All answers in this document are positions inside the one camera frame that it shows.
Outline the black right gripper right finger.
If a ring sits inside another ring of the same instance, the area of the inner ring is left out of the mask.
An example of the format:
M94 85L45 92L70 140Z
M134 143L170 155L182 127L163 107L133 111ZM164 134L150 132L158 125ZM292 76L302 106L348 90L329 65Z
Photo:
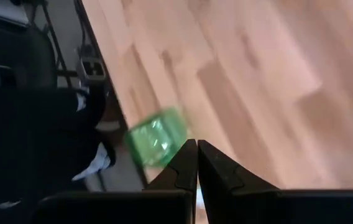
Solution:
M279 189L205 140L198 177L210 223L353 224L353 189Z

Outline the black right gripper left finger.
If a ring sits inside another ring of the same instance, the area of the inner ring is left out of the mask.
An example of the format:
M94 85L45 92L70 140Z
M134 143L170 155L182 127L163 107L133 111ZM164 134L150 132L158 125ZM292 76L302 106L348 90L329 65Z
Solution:
M187 140L140 192L65 192L43 199L38 224L194 223L198 147Z

